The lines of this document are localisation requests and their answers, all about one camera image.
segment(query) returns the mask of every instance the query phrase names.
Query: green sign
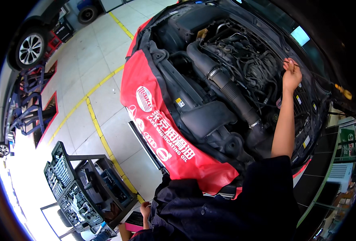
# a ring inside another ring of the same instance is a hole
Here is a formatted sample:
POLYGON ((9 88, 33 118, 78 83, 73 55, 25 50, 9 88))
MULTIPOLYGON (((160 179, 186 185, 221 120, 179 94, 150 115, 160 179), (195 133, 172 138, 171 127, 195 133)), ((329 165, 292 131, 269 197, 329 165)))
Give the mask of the green sign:
MULTIPOLYGON (((340 130, 341 142, 349 142, 355 139, 355 130, 342 128, 340 130)), ((356 143, 349 143, 342 145, 342 157, 351 157, 355 155, 356 152, 356 143)))

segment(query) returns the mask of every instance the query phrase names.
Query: hose clamp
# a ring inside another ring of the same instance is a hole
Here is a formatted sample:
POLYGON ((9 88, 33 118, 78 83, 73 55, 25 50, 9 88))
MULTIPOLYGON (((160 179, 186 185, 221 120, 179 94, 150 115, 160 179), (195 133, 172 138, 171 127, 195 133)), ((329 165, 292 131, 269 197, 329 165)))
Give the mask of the hose clamp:
POLYGON ((250 129, 252 129, 253 127, 255 127, 257 124, 259 124, 261 122, 261 120, 257 120, 255 123, 251 124, 249 127, 250 129))
POLYGON ((209 80, 213 80, 213 77, 214 77, 216 74, 218 74, 219 71, 222 71, 222 70, 219 69, 219 68, 215 68, 215 69, 211 70, 211 71, 209 72, 209 75, 208 75, 209 77, 208 77, 208 79, 209 79, 209 80))

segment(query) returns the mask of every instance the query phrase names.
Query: mechanic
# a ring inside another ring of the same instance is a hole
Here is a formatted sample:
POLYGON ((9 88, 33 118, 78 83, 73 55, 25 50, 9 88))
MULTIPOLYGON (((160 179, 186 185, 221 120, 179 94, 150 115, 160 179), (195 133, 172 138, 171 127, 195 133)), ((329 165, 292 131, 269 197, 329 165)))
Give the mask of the mechanic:
POLYGON ((144 229, 131 240, 292 239, 300 216, 290 168, 295 134, 293 92, 302 79, 295 64, 291 58, 283 62, 286 72, 272 157, 248 167, 237 199, 203 196, 195 179, 170 180, 165 174, 151 207, 149 202, 142 203, 144 229))

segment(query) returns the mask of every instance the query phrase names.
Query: window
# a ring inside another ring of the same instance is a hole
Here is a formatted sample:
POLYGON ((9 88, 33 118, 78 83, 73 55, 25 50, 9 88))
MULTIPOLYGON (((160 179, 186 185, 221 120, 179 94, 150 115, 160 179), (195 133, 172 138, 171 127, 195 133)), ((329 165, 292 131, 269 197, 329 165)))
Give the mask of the window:
POLYGON ((279 9, 268 0, 233 0, 247 10, 253 10, 252 13, 263 17, 279 28, 281 28, 289 37, 293 38, 305 51, 313 64, 313 69, 317 74, 329 78, 326 73, 323 55, 310 39, 302 27, 296 23, 289 15, 279 9))

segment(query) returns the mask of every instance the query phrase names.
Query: dark blue uniform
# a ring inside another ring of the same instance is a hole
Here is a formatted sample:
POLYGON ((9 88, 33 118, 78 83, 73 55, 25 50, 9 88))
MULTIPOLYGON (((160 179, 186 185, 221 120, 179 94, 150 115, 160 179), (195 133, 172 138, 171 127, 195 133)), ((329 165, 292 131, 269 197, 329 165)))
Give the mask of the dark blue uniform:
POLYGON ((291 240, 300 217, 287 156, 251 164, 236 200, 203 196, 193 179, 156 193, 151 229, 131 240, 291 240))

